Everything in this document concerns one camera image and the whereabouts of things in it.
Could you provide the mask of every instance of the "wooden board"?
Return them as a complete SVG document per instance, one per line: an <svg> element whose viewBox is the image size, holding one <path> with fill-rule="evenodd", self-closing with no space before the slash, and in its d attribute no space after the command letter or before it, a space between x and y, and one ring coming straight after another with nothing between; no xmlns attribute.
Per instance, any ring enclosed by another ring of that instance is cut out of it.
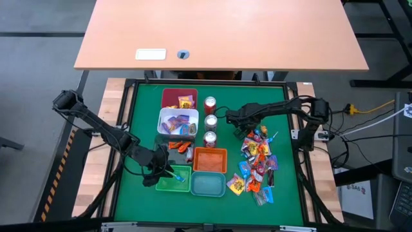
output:
<svg viewBox="0 0 412 232"><path fill-rule="evenodd" d="M118 109L122 100L124 82L125 79L108 79L108 83L106 84L106 89L104 91L103 100L102 104L100 105L98 116L102 117L110 125L115 125L116 123ZM299 82L297 83L297 89L299 95L314 96L314 87L311 83ZM131 99L131 94L132 90L130 88L127 98L128 100ZM127 101L124 112L124 121L126 121L127 119L129 108L130 101ZM295 127L297 127L296 117L294 117L294 125ZM91 147L99 145L101 143L101 138L93 138L91 141ZM315 142L315 146L327 150L326 145L322 142ZM89 152L83 171L82 180L80 182L79 192L77 193L75 207L72 213L73 217L81 214L102 188L103 178L108 164L109 151L110 149L108 146L103 146ZM341 205L337 196L335 181L333 179L333 172L328 154L322 150L314 150L310 152L310 158L312 161L312 171L314 174L315 187L318 195L326 204L326 207L332 212L332 214L338 220L343 222ZM305 195L310 221L314 222L315 220L312 201L306 191ZM111 193L109 193L108 197L106 198L105 210L103 214L104 216L108 216L110 203Z"/></svg>
<svg viewBox="0 0 412 232"><path fill-rule="evenodd" d="M162 61L137 49L164 48ZM177 53L188 50L188 59ZM78 70L368 70L340 0L98 0Z"/></svg>

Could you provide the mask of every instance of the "teal tray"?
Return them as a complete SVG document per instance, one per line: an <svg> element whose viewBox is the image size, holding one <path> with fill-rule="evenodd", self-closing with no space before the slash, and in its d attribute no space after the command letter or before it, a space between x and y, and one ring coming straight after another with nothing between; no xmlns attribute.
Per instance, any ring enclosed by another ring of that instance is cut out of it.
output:
<svg viewBox="0 0 412 232"><path fill-rule="evenodd" d="M191 182L191 193L196 196L222 197L226 191L226 178L222 173L195 171Z"/></svg>

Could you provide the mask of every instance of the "white cable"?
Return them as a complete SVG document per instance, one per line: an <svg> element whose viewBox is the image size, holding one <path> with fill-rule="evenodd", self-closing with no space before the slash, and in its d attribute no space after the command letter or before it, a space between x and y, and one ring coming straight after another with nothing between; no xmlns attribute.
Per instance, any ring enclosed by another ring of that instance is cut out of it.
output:
<svg viewBox="0 0 412 232"><path fill-rule="evenodd" d="M381 121L375 122L375 123L373 123L373 124L370 124L370 125L368 125L368 126L364 126L364 127L362 127L362 128L359 128L359 129L356 129L356 130L353 130L353 131L346 132L346 133L344 133L343 135L340 135L340 137L343 137L343 136L346 136L346 135L349 135L349 134L352 134L352 133L355 133L355 132L358 132L358 131L361 131L361 130L368 129L368 128L372 127L372 126L376 126L376 125L378 125L379 123L384 122L384 121L386 121L386 120L388 120L388 119L390 119L390 118L398 115L399 113L402 113L404 110L406 110L406 109L409 108L409 107L412 107L412 104L409 104L409 105L405 106L403 109L399 110L398 112L394 113L393 115L390 115L390 116L382 119Z"/></svg>

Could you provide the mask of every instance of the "white plastic container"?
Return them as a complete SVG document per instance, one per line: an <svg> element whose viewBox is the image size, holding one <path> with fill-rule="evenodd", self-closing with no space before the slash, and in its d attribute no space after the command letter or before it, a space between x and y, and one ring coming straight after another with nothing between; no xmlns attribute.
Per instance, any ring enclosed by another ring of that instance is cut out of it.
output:
<svg viewBox="0 0 412 232"><path fill-rule="evenodd" d="M195 134L189 134L189 135L180 135L180 127L176 128L174 131L172 131L170 134L167 133L163 127L162 127L162 122L166 122L166 124L170 125L170 123L167 121L171 117L179 116L179 115L188 115L189 116L189 125L192 123L195 123L196 125L196 133ZM199 129L199 112L195 109L172 109L172 108L162 108L159 113L159 121L157 124L157 132L161 135L164 135L166 137L170 137L173 139L194 139L196 137L196 134L198 133Z"/></svg>

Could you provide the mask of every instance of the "red soda can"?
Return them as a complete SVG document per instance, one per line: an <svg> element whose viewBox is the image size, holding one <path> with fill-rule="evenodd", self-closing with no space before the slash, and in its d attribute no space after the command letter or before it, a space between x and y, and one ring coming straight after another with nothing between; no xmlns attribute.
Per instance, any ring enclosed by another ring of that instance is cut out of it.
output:
<svg viewBox="0 0 412 232"><path fill-rule="evenodd" d="M203 105L205 107L205 115L211 115L216 110L216 99L214 97L206 97Z"/></svg>
<svg viewBox="0 0 412 232"><path fill-rule="evenodd" d="M218 118L214 115L208 115L205 118L205 132L213 131L216 132L218 126Z"/></svg>
<svg viewBox="0 0 412 232"><path fill-rule="evenodd" d="M216 147L217 136L213 131L208 131L203 136L203 145L205 148L215 148Z"/></svg>

